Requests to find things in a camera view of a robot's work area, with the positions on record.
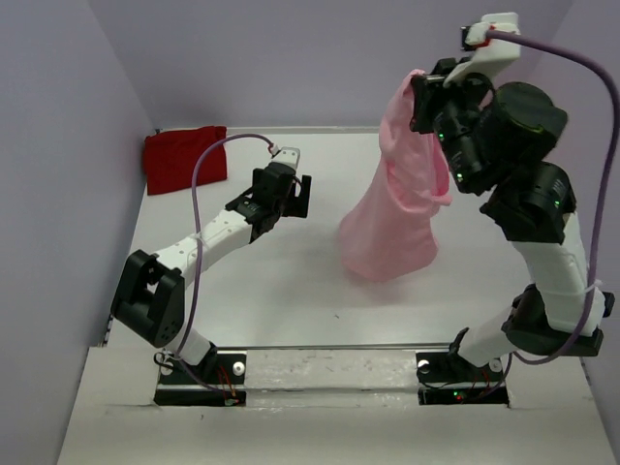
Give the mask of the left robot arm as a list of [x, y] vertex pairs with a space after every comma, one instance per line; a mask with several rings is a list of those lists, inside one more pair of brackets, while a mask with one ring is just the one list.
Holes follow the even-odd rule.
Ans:
[[270, 232], [281, 218], [305, 218], [311, 185], [311, 176], [297, 176], [285, 163], [255, 169], [252, 185], [205, 226], [165, 249], [137, 250], [127, 258], [111, 315], [152, 347], [174, 354], [189, 380], [208, 380], [217, 349], [193, 329], [197, 305], [185, 303], [186, 289], [198, 290], [203, 272]]

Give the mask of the pink t shirt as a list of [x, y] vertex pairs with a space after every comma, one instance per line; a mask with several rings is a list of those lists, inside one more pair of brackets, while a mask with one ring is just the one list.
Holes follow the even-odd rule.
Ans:
[[434, 134], [410, 130], [417, 94], [412, 70], [391, 97], [379, 126], [379, 163], [369, 187], [339, 225], [341, 263], [386, 282], [429, 266], [439, 245], [432, 218], [451, 203], [450, 170]]

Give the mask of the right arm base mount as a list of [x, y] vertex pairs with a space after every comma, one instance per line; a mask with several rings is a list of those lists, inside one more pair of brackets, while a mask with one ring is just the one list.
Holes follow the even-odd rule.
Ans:
[[509, 406], [505, 368], [499, 358], [477, 367], [451, 348], [416, 352], [418, 403]]

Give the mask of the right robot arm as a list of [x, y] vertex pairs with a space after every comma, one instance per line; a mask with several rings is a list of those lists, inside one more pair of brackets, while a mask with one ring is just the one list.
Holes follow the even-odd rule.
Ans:
[[410, 128], [438, 139], [459, 192], [485, 196], [480, 212], [502, 231], [527, 265], [530, 282], [491, 321], [461, 330], [446, 367], [467, 380], [489, 361], [523, 351], [533, 356], [593, 357], [614, 303], [588, 279], [568, 175], [547, 161], [567, 122], [538, 87], [494, 86], [481, 72], [451, 81], [455, 58], [413, 77]]

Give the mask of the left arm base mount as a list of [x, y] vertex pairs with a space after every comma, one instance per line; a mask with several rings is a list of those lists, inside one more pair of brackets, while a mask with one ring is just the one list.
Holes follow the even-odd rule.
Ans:
[[220, 350], [206, 368], [184, 365], [170, 352], [153, 356], [158, 367], [154, 402], [164, 407], [242, 407], [246, 404], [245, 351]]

